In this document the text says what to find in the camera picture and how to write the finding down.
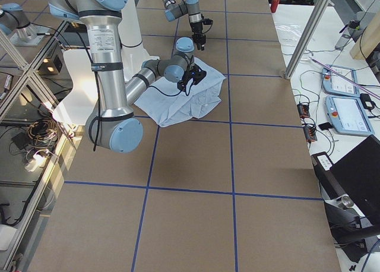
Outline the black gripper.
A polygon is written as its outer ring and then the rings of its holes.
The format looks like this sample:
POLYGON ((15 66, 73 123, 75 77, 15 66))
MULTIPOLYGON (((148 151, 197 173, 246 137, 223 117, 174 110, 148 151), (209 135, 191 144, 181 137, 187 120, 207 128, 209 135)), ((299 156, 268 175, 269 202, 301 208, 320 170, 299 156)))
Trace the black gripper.
POLYGON ((206 35, 203 33, 202 21, 191 23, 192 40, 197 46, 198 50, 205 50, 206 35))
POLYGON ((194 64, 192 68, 189 68, 185 71, 183 77, 177 83, 177 89, 180 91, 185 91, 190 80, 192 80, 192 86, 197 85, 206 77, 206 75, 206 71, 201 69, 197 64, 194 64))

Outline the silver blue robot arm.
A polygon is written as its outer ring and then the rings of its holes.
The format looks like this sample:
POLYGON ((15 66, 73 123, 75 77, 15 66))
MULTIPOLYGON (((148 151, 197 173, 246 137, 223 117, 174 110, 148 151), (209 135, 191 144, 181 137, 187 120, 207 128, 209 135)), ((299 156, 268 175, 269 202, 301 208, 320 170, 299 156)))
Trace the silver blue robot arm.
POLYGON ((195 63, 194 52, 204 49, 203 26, 212 24, 202 15, 199 0, 163 0, 169 21, 188 16, 192 36, 177 40, 171 58, 144 61, 141 69, 125 81, 119 25, 122 9, 133 1, 49 0, 53 16, 87 28, 88 43, 84 47, 96 81, 97 103, 85 130, 95 147, 117 153, 129 153, 141 142, 143 126, 135 118, 132 104, 152 83, 163 77, 185 92, 205 78, 206 72, 195 63))
POLYGON ((192 40, 198 50, 204 50, 206 44, 206 31, 204 26, 212 26, 213 20, 204 17, 200 10, 199 0, 162 0, 165 8, 165 16, 168 21, 175 21, 184 15, 188 16, 192 32, 192 40))

